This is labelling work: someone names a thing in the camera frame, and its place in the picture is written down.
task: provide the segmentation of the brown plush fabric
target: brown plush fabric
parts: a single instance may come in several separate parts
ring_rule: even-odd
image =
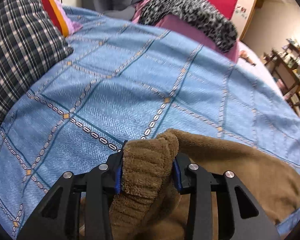
[[[110,207],[114,240],[181,240],[189,196],[174,189],[171,168],[178,152],[209,172],[233,171],[273,223],[300,207],[300,176],[288,164],[232,141],[168,129],[156,139],[129,141],[124,148],[122,190]],[[213,233],[218,238],[217,204]]]

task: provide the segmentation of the metal screw head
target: metal screw head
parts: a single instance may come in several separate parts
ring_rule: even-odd
[[[72,172],[71,171],[66,171],[64,174],[63,174],[63,177],[65,179],[69,179],[72,177]]]
[[[100,164],[100,165],[99,165],[99,170],[105,171],[105,170],[107,170],[107,169],[108,169],[108,165],[107,165],[107,164],[103,163],[103,164]]]
[[[191,169],[193,171],[197,170],[198,168],[199,168],[199,166],[195,163],[189,164],[189,169]]]
[[[233,178],[234,177],[234,173],[232,171],[226,171],[226,176],[228,178]]]

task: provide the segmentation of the plaid pillow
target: plaid pillow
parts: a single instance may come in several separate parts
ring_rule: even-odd
[[[29,87],[72,52],[41,0],[0,3],[0,125]]]

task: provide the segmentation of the white bedsheet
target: white bedsheet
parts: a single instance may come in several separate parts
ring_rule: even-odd
[[[259,57],[245,44],[239,41],[239,51],[245,50],[248,54],[248,57],[256,63],[255,66],[252,66],[250,63],[246,62],[244,59],[239,58],[238,65],[245,70],[253,73],[258,78],[263,80],[269,87],[271,87],[279,96],[283,96],[279,87],[275,83],[273,77],[267,68],[263,65]]]

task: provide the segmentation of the bed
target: bed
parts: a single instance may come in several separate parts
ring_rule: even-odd
[[[250,63],[248,63],[246,60],[244,60],[243,58],[239,57],[238,65],[242,69],[244,69],[244,70],[252,73],[253,75],[257,76],[258,78],[260,78],[269,87],[271,87],[271,89],[274,92],[276,92],[277,95],[282,96],[282,93],[281,93],[279,87],[277,86],[273,77],[271,76],[271,74],[269,73],[267,68],[263,65],[263,63],[261,62],[259,57],[247,45],[245,45],[242,42],[239,42],[238,47],[239,47],[239,51],[245,50],[248,54],[248,57],[256,64],[255,66],[253,66]]]
[[[300,174],[300,119],[264,66],[236,65],[166,29],[65,11],[83,24],[66,38],[73,54],[38,80],[0,127],[0,224],[14,239],[63,172],[87,172],[124,140],[171,127],[255,147]],[[299,218],[300,209],[278,231]]]

